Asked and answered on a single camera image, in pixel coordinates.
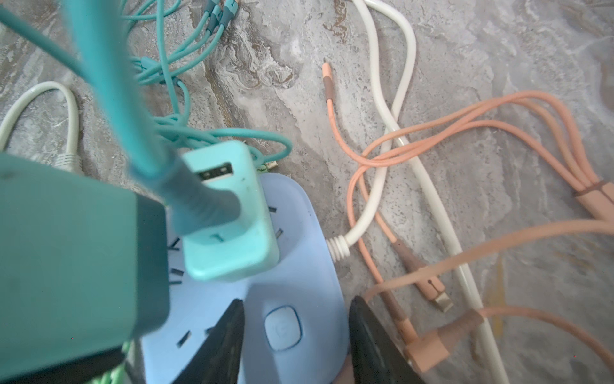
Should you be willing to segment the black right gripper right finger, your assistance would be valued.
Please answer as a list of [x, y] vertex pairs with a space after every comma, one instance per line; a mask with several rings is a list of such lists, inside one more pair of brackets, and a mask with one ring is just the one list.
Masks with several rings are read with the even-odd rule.
[[350, 304], [349, 329], [354, 382], [425, 383], [361, 296]]

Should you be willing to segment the blue power strip cube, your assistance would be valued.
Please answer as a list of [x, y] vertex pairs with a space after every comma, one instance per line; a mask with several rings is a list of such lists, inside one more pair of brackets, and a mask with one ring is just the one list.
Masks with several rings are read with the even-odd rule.
[[331, 383], [350, 335], [345, 302], [313, 206], [299, 184], [261, 177], [281, 257], [278, 265], [234, 283], [187, 273], [182, 241], [167, 233], [170, 312], [142, 339], [148, 383], [171, 383], [205, 342], [228, 305], [244, 303], [240, 383]]

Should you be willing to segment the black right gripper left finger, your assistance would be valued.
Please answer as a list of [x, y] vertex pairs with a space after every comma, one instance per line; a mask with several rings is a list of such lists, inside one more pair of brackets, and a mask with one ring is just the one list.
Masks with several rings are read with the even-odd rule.
[[235, 299], [174, 383], [238, 383], [244, 333], [244, 303]]

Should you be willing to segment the teal charger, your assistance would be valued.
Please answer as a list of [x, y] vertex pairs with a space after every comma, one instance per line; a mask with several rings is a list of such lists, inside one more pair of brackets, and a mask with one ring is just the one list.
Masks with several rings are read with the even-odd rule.
[[182, 236], [185, 267], [200, 281], [235, 281], [278, 264], [280, 251], [249, 147], [226, 141], [182, 156], [205, 187], [212, 222]]

